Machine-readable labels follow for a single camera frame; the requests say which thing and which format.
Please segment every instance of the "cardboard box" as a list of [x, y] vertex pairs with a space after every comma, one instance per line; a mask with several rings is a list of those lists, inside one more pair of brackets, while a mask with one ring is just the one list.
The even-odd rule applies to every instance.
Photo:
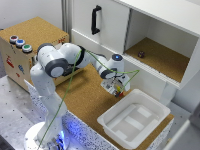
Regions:
[[[12, 35], [17, 35], [19, 39], [25, 40], [26, 44], [32, 46], [33, 51], [25, 54], [22, 52], [22, 49], [18, 49], [15, 45], [10, 44], [9, 39]], [[0, 50], [6, 74], [28, 91], [24, 79], [31, 82], [30, 69], [34, 65], [34, 57], [37, 55], [38, 47], [43, 43], [52, 43], [55, 46], [59, 43], [67, 42], [69, 42], [69, 35], [66, 32], [40, 17], [0, 31]], [[53, 80], [55, 85], [58, 85], [68, 78], [69, 76], [66, 76]]]

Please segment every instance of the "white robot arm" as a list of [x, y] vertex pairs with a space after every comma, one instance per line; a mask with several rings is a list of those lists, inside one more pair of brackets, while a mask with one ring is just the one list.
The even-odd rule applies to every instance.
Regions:
[[[76, 62], [76, 57], [80, 50], [81, 53]], [[128, 83], [129, 77], [122, 73], [124, 72], [123, 58], [118, 54], [114, 54], [112, 58], [107, 61], [105, 56], [88, 52], [81, 46], [65, 43], [59, 50], [56, 50], [53, 45], [45, 43], [38, 48], [37, 60], [37, 64], [31, 69], [31, 79], [40, 95], [41, 101], [48, 110], [45, 124], [36, 137], [36, 140], [39, 142], [41, 142], [43, 135], [50, 125], [50, 122], [53, 120], [62, 101], [55, 92], [55, 85], [52, 78], [57, 78], [62, 75], [66, 76], [68, 71], [72, 70], [71, 68], [74, 66], [75, 62], [77, 68], [83, 68], [89, 63], [92, 63], [100, 77], [104, 79], [101, 83], [102, 87], [115, 96], [118, 96], [122, 92], [120, 89], [125, 89], [125, 91], [130, 89], [130, 83]], [[53, 139], [57, 139], [57, 136], [63, 131], [62, 116], [66, 112], [67, 107], [63, 103], [55, 121], [42, 141], [43, 149], [50, 149], [49, 145], [52, 145]], [[62, 140], [63, 145], [60, 146], [60, 149], [66, 149], [67, 146], [65, 145], [64, 139]]]

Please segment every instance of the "green wire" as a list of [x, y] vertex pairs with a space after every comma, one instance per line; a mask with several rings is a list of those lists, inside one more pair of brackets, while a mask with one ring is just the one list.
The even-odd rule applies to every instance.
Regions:
[[78, 60], [78, 57], [79, 57], [81, 51], [82, 51], [82, 50], [80, 50], [79, 53], [76, 55], [76, 61], [75, 61], [75, 64], [74, 64], [74, 66], [73, 66], [72, 76], [71, 76], [71, 78], [70, 78], [69, 85], [68, 85], [68, 87], [67, 87], [67, 90], [66, 90], [66, 92], [65, 92], [65, 95], [64, 95], [63, 98], [62, 98], [62, 102], [60, 103], [59, 108], [58, 108], [58, 110], [57, 110], [55, 116], [53, 117], [53, 120], [51, 121], [51, 123], [49, 124], [49, 126], [48, 126], [46, 132], [44, 133], [44, 136], [42, 137], [42, 140], [41, 140], [40, 145], [38, 146], [38, 149], [37, 149], [37, 150], [39, 150], [39, 148], [40, 148], [40, 146], [41, 146], [41, 144], [42, 144], [42, 142], [43, 142], [43, 140], [44, 140], [44, 137], [46, 136], [47, 132], [49, 131], [49, 128], [51, 127], [51, 125], [52, 125], [52, 123], [54, 122], [56, 116], [58, 115], [58, 112], [60, 111], [60, 108], [61, 108], [61, 106], [62, 106], [62, 104], [63, 104], [63, 102], [64, 102], [64, 99], [65, 99], [65, 97], [66, 97], [66, 95], [67, 95], [67, 93], [68, 93], [68, 91], [69, 91], [69, 87], [70, 87], [70, 85], [71, 85], [72, 78], [73, 78], [73, 76], [74, 76], [74, 70], [75, 70], [76, 62], [77, 62], [77, 60]]
[[[64, 99], [65, 99], [65, 97], [66, 97], [66, 95], [67, 95], [67, 93], [68, 93], [68, 91], [69, 91], [69, 87], [70, 87], [70, 85], [71, 85], [71, 82], [72, 82], [72, 79], [73, 79], [73, 76], [74, 76], [74, 70], [75, 70], [76, 62], [77, 62], [77, 60], [78, 60], [78, 57], [80, 56], [81, 51], [82, 51], [82, 50], [80, 50], [79, 53], [76, 55], [76, 61], [75, 61], [75, 64], [74, 64], [74, 66], [73, 66], [72, 76], [71, 76], [71, 78], [70, 78], [69, 85], [68, 85], [68, 87], [67, 87], [67, 90], [66, 90], [66, 92], [65, 92], [65, 95], [64, 95], [63, 98], [62, 98], [62, 101], [61, 101], [61, 103], [60, 103], [60, 105], [59, 105], [59, 108], [58, 108], [58, 110], [57, 110], [57, 112], [56, 112], [54, 118], [52, 119], [52, 121], [51, 121], [51, 123], [49, 124], [49, 126], [48, 126], [46, 132], [44, 133], [44, 136], [42, 137], [42, 140], [40, 141], [40, 144], [39, 144], [37, 150], [39, 150], [39, 148], [40, 148], [40, 146], [41, 146], [41, 144], [42, 144], [42, 142], [43, 142], [43, 140], [44, 140], [44, 138], [45, 138], [47, 132], [49, 131], [49, 128], [51, 127], [52, 123], [54, 122], [55, 118], [57, 117], [58, 112], [60, 111], [60, 108], [61, 108], [61, 106], [62, 106], [62, 104], [63, 104], [63, 102], [64, 102]], [[106, 69], [108, 69], [108, 70], [110, 70], [110, 71], [112, 71], [112, 72], [115, 72], [115, 73], [124, 73], [124, 74], [136, 72], [136, 73], [126, 82], [126, 84], [123, 86], [122, 91], [124, 90], [124, 88], [126, 87], [126, 85], [133, 79], [133, 77], [136, 76], [136, 74], [138, 74], [138, 72], [139, 72], [139, 70], [134, 70], [134, 71], [131, 71], [131, 72], [118, 72], [118, 71], [111, 70], [111, 69], [107, 68], [104, 64], [102, 64], [90, 51], [86, 50], [86, 52], [88, 52], [90, 55], [92, 55], [102, 66], [104, 66]]]
[[110, 71], [112, 71], [112, 72], [115, 72], [115, 73], [124, 73], [124, 74], [136, 72], [136, 73], [125, 83], [125, 85], [122, 87], [122, 90], [121, 90], [120, 92], [123, 92], [123, 90], [124, 90], [124, 88], [126, 87], [126, 85], [133, 79], [133, 77], [135, 77], [135, 76], [140, 72], [140, 70], [134, 70], [134, 71], [130, 71], [130, 72], [118, 72], [118, 71], [111, 70], [111, 69], [109, 69], [108, 67], [106, 67], [104, 64], [102, 64], [102, 63], [97, 59], [97, 57], [94, 56], [94, 55], [92, 54], [92, 52], [90, 52], [90, 51], [88, 51], [88, 50], [86, 50], [86, 52], [89, 53], [90, 55], [92, 55], [102, 66], [104, 66], [106, 69], [108, 69], [108, 70], [110, 70]]

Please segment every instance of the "black handle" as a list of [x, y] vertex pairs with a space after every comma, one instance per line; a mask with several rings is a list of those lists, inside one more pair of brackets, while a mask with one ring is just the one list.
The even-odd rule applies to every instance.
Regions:
[[97, 5], [96, 8], [94, 8], [92, 11], [92, 27], [91, 27], [91, 29], [92, 29], [93, 35], [100, 32], [100, 30], [96, 28], [96, 19], [97, 19], [96, 12], [99, 10], [101, 10], [101, 7]]

